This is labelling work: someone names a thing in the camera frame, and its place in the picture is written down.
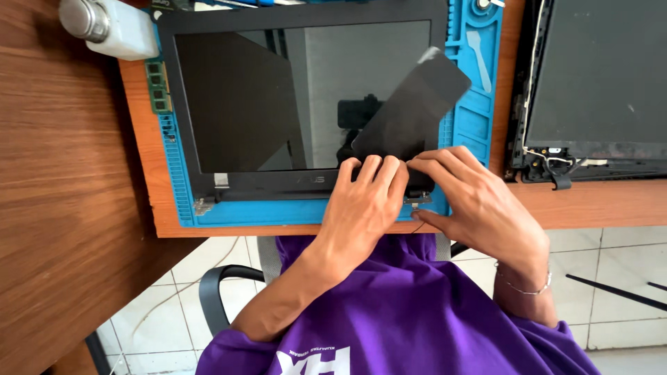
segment silver bracelet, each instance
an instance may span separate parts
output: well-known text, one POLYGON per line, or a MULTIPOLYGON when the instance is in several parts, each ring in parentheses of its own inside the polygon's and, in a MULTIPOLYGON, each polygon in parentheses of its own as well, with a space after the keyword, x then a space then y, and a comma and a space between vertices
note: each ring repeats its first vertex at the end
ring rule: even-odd
MULTIPOLYGON (((498 269, 498 262, 496 262, 496 264, 494 264, 494 266, 496 267, 496 275, 505 279, 506 278, 505 275, 503 275, 502 272, 498 269)), ((512 289, 514 289, 515 291, 517 291, 519 293, 530 294, 531 296, 537 296, 539 294, 542 294, 542 292, 544 292, 547 288, 549 288, 549 285, 551 285, 551 271, 549 271, 549 269, 547 269, 546 284, 544 284, 542 289, 538 290, 537 292, 525 292, 525 291, 515 287, 514 285, 512 285, 511 282, 509 282, 507 280, 503 280, 503 281, 505 281, 505 283, 507 283, 507 285, 509 285, 512 289)))

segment shirt logo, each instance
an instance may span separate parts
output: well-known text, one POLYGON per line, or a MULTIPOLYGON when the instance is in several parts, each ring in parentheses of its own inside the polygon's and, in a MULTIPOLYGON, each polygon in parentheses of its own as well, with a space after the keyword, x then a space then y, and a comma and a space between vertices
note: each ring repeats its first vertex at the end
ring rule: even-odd
MULTIPOLYGON (((333 348, 312 348, 306 353, 295 353, 291 350, 290 354, 300 357, 305 356, 313 351, 331 350, 333 348)), ((277 351, 275 355, 278 357, 281 375, 300 375, 301 370, 305 366, 305 375, 319 375, 327 372, 333 372, 333 375, 350 375, 350 347, 336 350, 336 358, 329 362, 322 362, 322 353, 311 354, 302 360, 293 363, 289 354, 277 351)))

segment left hand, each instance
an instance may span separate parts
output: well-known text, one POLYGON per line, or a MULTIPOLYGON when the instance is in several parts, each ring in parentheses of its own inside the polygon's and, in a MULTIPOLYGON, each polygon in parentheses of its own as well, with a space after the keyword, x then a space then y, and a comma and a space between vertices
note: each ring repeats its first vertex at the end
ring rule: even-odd
POLYGON ((336 284, 370 256, 395 222, 408 184, 408 168, 394 156, 384 162, 378 155, 368 156, 352 182, 352 169, 361 164, 354 157, 341 164, 319 234, 302 254, 336 284))

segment metal lid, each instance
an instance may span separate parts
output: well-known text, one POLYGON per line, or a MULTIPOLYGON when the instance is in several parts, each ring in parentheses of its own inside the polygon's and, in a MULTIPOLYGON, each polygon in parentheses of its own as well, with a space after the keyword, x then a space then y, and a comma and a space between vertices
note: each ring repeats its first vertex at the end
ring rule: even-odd
POLYGON ((60 23, 77 38, 101 43, 109 35, 109 17, 106 10, 90 0, 61 0, 60 23))

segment laptop screen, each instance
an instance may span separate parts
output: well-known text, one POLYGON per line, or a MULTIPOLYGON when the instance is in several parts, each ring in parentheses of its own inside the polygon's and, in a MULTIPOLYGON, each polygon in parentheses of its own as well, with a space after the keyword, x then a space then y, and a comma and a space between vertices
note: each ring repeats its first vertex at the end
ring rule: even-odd
POLYGON ((430 22, 176 35, 202 173, 337 168, 430 22))

